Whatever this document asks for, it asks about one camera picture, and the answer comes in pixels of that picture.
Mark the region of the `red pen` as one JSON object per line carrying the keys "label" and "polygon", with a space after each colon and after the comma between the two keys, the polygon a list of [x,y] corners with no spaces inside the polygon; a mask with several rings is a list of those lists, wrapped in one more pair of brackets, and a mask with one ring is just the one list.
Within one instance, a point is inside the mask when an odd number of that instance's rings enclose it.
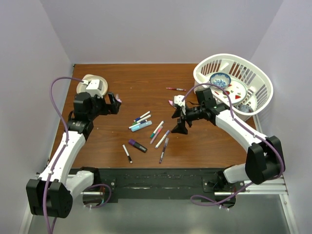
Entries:
{"label": "red pen", "polygon": [[182,89],[182,88],[172,88],[172,87],[166,87],[167,90],[175,90],[175,91],[183,91],[186,92],[186,89]]}

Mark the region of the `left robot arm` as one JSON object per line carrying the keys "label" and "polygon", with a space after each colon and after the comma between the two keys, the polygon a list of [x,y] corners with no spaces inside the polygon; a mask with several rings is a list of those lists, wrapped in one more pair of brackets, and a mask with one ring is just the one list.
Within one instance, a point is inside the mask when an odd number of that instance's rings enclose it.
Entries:
{"label": "left robot arm", "polygon": [[72,165],[91,134],[98,116],[116,115],[121,102],[108,92],[109,103],[103,97],[88,92],[75,95],[73,110],[52,160],[37,179],[30,179],[26,192],[33,215],[66,218],[73,201],[84,190],[96,191],[101,186],[98,168],[81,167],[69,178]]}

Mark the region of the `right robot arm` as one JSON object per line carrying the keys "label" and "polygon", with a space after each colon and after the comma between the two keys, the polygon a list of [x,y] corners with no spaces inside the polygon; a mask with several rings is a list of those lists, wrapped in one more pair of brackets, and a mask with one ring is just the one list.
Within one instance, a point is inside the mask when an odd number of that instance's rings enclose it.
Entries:
{"label": "right robot arm", "polygon": [[221,172],[217,179],[220,190],[229,191],[236,182],[249,180],[254,184],[261,184],[267,180],[279,178],[285,171],[282,145],[275,137],[267,137],[250,127],[225,103],[218,104],[209,88],[196,91],[198,105],[189,108],[185,96],[174,97],[177,125],[172,133],[187,134],[187,126],[195,120],[205,119],[213,125],[227,132],[246,151],[246,162],[233,165]]}

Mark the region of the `black capped white marker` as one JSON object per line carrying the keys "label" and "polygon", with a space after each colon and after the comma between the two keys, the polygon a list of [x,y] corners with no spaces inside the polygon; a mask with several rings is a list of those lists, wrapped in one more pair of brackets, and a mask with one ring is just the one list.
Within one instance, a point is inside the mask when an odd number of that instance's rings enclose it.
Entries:
{"label": "black capped white marker", "polygon": [[133,161],[132,161],[132,159],[131,159],[131,157],[130,157],[130,154],[129,154],[129,152],[128,152],[126,146],[123,144],[122,147],[123,147],[123,149],[124,149],[124,151],[125,151],[125,153],[126,153],[126,155],[127,155],[127,158],[128,158],[128,160],[129,160],[129,163],[132,164]]}

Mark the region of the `purple black highlighter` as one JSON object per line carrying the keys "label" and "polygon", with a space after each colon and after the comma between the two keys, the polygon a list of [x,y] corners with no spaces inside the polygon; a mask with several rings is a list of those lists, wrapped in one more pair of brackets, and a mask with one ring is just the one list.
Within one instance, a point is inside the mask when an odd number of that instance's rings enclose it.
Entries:
{"label": "purple black highlighter", "polygon": [[135,147],[136,149],[140,150],[141,152],[144,152],[144,153],[147,152],[147,148],[141,145],[140,143],[138,143],[137,141],[135,141],[134,139],[130,139],[128,143],[131,146]]}

